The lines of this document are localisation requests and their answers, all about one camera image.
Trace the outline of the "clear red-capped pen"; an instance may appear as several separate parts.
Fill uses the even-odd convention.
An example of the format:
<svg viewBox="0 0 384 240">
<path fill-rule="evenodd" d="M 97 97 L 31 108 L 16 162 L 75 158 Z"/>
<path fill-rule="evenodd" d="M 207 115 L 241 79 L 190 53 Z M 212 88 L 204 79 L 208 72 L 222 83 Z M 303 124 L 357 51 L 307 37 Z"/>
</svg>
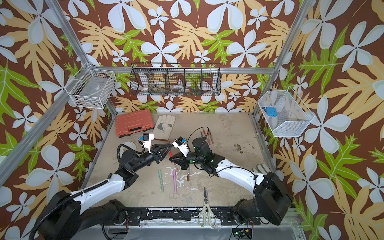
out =
<svg viewBox="0 0 384 240">
<path fill-rule="evenodd" d="M 207 140 L 208 144 L 211 145 L 210 130 L 209 130 L 209 128 L 207 128 L 206 140 Z"/>
</svg>

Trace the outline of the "brown gold pen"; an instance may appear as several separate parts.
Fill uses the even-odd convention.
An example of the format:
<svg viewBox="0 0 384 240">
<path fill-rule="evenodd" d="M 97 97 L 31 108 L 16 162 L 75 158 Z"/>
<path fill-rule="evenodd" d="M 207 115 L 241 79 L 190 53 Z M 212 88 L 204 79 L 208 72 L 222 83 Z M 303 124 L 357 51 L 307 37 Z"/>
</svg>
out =
<svg viewBox="0 0 384 240">
<path fill-rule="evenodd" d="M 210 136 L 211 144 L 214 145 L 214 139 L 213 139 L 211 131 L 209 131 L 209 136 Z"/>
</svg>

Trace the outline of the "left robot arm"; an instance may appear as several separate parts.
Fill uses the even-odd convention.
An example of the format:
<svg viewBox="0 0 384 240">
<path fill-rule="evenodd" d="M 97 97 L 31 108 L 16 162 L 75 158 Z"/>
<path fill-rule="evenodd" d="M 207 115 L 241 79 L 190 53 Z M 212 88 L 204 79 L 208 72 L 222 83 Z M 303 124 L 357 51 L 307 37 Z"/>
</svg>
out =
<svg viewBox="0 0 384 240">
<path fill-rule="evenodd" d="M 164 160 L 173 146 L 155 144 L 148 152 L 138 152 L 124 144 L 118 147 L 125 148 L 123 153 L 117 152 L 118 169 L 105 180 L 88 188 L 71 193 L 56 193 L 37 218 L 30 231 L 30 240 L 35 239 L 36 235 L 46 240 L 70 240 L 83 229 L 114 221 L 125 210 L 122 203 L 111 201 L 100 207 L 95 205 L 132 186 L 139 177 L 138 170 Z"/>
</svg>

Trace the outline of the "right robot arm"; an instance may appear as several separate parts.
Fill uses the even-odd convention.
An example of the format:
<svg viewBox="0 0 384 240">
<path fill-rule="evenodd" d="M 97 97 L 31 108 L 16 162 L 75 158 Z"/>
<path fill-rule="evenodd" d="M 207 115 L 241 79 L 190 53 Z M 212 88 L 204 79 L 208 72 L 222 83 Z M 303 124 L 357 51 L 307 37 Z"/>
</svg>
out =
<svg viewBox="0 0 384 240">
<path fill-rule="evenodd" d="M 173 146 L 179 149 L 179 153 L 170 157 L 170 161 L 182 170 L 187 170 L 190 165 L 198 165 L 210 177 L 229 180 L 253 195 L 251 200 L 241 199 L 234 206 L 233 218 L 237 224 L 281 224 L 293 203 L 293 197 L 276 174 L 255 173 L 235 165 L 213 153 L 205 138 L 194 139 L 191 149 L 182 137 L 176 139 Z"/>
</svg>

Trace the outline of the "pink pen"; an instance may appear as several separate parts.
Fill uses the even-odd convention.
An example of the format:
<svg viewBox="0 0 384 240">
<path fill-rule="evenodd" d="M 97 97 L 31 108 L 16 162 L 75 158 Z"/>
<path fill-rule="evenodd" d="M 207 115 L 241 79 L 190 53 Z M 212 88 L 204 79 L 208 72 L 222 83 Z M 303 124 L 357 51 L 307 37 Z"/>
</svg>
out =
<svg viewBox="0 0 384 240">
<path fill-rule="evenodd" d="M 178 193 L 178 186 L 177 186 L 178 182 L 177 182 L 177 172 L 176 172 L 176 170 L 173 170 L 172 176 L 173 176 L 174 193 L 177 194 Z"/>
</svg>

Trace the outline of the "light green pen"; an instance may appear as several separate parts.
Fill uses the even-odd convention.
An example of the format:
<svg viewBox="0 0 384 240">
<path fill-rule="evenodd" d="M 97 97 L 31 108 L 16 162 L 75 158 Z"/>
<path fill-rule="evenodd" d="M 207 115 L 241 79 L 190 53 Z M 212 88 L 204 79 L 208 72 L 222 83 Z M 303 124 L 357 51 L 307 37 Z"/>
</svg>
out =
<svg viewBox="0 0 384 240">
<path fill-rule="evenodd" d="M 163 175 L 161 170 L 158 170 L 158 175 L 159 175 L 159 181 L 161 186 L 161 192 L 163 193 L 165 190 L 164 190 Z"/>
</svg>

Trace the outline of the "beige work glove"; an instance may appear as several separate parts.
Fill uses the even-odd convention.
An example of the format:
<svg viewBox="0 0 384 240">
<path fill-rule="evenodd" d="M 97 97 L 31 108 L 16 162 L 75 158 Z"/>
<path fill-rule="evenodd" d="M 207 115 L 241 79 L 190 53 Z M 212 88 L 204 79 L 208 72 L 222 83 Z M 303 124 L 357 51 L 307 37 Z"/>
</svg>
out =
<svg viewBox="0 0 384 240">
<path fill-rule="evenodd" d="M 176 117 L 173 115 L 160 116 L 152 132 L 154 134 L 154 139 L 168 141 L 175 121 Z"/>
</svg>

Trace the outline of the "white tape roll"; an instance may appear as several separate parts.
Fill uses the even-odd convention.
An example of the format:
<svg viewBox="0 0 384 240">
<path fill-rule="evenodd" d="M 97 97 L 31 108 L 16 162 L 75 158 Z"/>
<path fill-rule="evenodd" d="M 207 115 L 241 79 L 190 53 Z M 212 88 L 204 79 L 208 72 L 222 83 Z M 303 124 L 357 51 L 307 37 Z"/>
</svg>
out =
<svg viewBox="0 0 384 240">
<path fill-rule="evenodd" d="M 133 149 L 133 150 L 136 150 L 137 146 L 135 143 L 133 142 L 124 142 L 123 145 L 125 146 L 125 148 L 127 148 L 127 146 L 130 148 L 130 149 Z"/>
</svg>

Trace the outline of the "red plastic tool case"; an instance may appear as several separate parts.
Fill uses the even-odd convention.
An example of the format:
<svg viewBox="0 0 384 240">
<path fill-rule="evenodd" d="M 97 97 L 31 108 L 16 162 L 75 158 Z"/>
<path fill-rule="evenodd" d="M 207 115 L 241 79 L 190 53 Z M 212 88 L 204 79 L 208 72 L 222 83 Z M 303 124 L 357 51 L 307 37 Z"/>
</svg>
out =
<svg viewBox="0 0 384 240">
<path fill-rule="evenodd" d="M 121 138 L 155 127 L 150 110 L 141 110 L 116 117 L 116 135 Z"/>
</svg>

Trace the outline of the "blue object in basket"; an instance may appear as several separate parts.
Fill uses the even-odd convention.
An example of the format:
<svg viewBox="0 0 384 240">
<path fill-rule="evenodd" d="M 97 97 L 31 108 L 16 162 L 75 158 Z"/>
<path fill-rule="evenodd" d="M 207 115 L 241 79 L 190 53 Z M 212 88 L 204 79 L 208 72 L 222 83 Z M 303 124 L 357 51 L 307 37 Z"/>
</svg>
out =
<svg viewBox="0 0 384 240">
<path fill-rule="evenodd" d="M 274 107 L 262 107 L 262 110 L 267 114 L 269 117 L 277 117 L 278 113 L 276 108 Z"/>
</svg>

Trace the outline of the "white mesh basket right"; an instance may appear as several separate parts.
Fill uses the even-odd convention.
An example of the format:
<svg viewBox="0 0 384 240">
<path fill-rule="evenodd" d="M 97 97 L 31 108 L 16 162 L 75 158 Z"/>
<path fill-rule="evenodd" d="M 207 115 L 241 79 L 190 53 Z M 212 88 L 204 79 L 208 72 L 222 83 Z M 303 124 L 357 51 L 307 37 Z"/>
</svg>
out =
<svg viewBox="0 0 384 240">
<path fill-rule="evenodd" d="M 300 137 L 315 118 L 315 114 L 292 88 L 267 91 L 258 99 L 258 105 L 261 110 L 262 107 L 276 108 L 277 117 L 269 117 L 262 110 L 276 138 Z"/>
</svg>

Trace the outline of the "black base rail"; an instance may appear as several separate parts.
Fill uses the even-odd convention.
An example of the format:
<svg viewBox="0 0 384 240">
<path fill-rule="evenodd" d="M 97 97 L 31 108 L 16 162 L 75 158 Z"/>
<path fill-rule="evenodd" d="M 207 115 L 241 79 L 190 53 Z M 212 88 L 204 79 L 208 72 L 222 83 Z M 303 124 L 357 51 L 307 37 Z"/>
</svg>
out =
<svg viewBox="0 0 384 240">
<path fill-rule="evenodd" d="M 141 226 L 145 221 L 169 220 L 193 222 L 202 219 L 199 216 L 202 208 L 125 208 L 114 223 L 117 226 Z M 260 225 L 262 214 L 256 208 L 241 210 L 240 207 L 212 207 L 212 223 L 218 226 L 234 226 L 244 223 Z"/>
</svg>

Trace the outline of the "white handled scissors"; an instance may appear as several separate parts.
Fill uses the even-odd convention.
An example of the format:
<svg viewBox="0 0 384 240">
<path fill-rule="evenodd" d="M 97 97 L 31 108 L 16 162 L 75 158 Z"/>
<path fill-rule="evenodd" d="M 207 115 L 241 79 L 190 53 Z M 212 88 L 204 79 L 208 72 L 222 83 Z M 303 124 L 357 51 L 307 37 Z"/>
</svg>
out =
<svg viewBox="0 0 384 240">
<path fill-rule="evenodd" d="M 216 215 L 213 213 L 210 207 L 208 190 L 206 187 L 204 187 L 204 203 L 198 215 L 198 224 L 200 227 L 205 227 L 206 225 L 209 225 L 211 228 L 214 228 L 217 226 Z"/>
</svg>

